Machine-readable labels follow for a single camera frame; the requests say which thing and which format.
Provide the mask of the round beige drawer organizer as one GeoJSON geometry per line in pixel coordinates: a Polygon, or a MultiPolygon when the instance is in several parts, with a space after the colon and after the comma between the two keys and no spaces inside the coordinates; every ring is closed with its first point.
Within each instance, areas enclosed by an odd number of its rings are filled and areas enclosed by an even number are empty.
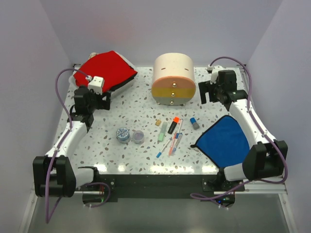
{"type": "Polygon", "coordinates": [[[192,59],[182,53],[165,53],[156,58],[151,93],[158,104],[184,105],[196,92],[192,59]]]}

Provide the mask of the white pen red tip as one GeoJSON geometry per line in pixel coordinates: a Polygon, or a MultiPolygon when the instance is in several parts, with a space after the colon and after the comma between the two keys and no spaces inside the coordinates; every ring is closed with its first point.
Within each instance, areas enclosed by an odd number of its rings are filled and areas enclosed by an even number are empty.
{"type": "Polygon", "coordinates": [[[176,138],[179,137],[179,134],[180,134],[181,128],[182,128],[182,124],[183,124],[183,119],[180,119],[180,121],[179,121],[179,126],[178,126],[178,130],[177,130],[177,133],[176,133],[176,138]]]}

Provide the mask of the black orange highlighter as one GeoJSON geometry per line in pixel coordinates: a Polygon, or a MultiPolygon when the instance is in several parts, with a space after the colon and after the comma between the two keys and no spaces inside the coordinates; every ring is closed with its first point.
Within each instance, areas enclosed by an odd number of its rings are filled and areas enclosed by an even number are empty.
{"type": "Polygon", "coordinates": [[[179,122],[179,118],[178,118],[178,117],[175,117],[175,118],[173,119],[173,121],[172,121],[172,123],[171,123],[169,129],[168,129],[168,134],[172,134],[172,133],[173,133],[173,131],[175,130],[175,128],[176,128],[176,126],[177,126],[177,124],[178,124],[178,122],[179,122]]]}

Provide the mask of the white pen blue clip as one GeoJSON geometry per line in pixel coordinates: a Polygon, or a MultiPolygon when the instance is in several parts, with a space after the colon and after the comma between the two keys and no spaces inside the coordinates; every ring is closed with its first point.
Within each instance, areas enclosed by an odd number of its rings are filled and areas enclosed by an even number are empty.
{"type": "Polygon", "coordinates": [[[180,134],[178,135],[177,141],[175,142],[174,147],[173,147],[173,150],[172,150],[172,154],[174,154],[175,151],[177,150],[177,147],[178,147],[178,145],[179,145],[179,143],[180,143],[180,141],[181,141],[182,136],[183,136],[182,133],[180,133],[180,134]]]}

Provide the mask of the green highlighter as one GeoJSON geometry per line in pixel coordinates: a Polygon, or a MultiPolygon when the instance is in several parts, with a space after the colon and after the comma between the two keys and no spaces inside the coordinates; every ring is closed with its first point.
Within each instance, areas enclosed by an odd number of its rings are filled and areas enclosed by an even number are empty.
{"type": "Polygon", "coordinates": [[[162,142],[164,140],[164,135],[167,129],[167,122],[163,122],[161,129],[160,129],[160,133],[158,135],[158,142],[162,142]]]}

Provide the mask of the white blue cap pen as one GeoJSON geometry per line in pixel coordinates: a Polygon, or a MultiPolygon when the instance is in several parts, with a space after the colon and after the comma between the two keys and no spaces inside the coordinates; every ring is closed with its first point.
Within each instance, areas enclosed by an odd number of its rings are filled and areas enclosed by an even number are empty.
{"type": "Polygon", "coordinates": [[[170,142],[172,141],[172,137],[170,137],[168,139],[168,141],[164,144],[164,146],[162,147],[162,149],[159,151],[159,153],[157,154],[157,158],[159,158],[161,156],[161,154],[164,152],[164,150],[166,149],[166,147],[170,144],[170,142]]]}

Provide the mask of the orange pen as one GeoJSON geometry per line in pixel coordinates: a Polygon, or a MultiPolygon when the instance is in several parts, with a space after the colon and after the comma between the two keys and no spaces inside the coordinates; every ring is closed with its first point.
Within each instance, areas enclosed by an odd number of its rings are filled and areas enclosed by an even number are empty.
{"type": "Polygon", "coordinates": [[[173,138],[172,138],[172,143],[171,143],[170,150],[169,150],[169,156],[171,156],[171,154],[172,154],[174,144],[175,144],[175,140],[176,140],[177,136],[178,136],[178,132],[176,131],[173,135],[173,138]]]}

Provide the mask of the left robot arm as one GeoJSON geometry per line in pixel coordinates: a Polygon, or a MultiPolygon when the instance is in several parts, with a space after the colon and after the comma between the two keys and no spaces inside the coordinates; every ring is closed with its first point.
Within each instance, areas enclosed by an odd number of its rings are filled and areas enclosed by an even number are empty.
{"type": "Polygon", "coordinates": [[[111,93],[96,94],[86,86],[74,91],[74,104],[67,111],[66,128],[55,145],[33,161],[35,193],[38,197],[72,197],[75,190],[85,186],[89,190],[100,187],[101,179],[93,166],[74,169],[70,157],[89,132],[96,110],[109,110],[111,93]]]}

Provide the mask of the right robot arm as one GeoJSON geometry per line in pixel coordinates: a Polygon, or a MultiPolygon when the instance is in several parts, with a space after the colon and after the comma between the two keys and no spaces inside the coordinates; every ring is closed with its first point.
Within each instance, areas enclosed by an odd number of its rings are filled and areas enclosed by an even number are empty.
{"type": "Polygon", "coordinates": [[[284,183],[288,177],[286,142],[264,127],[251,104],[250,92],[237,89],[235,71],[218,66],[209,73],[211,79],[198,84],[201,103],[220,102],[239,124],[250,148],[242,163],[223,168],[224,174],[216,179],[218,188],[227,191],[234,181],[269,182],[276,176],[282,176],[280,183],[284,183]]]}

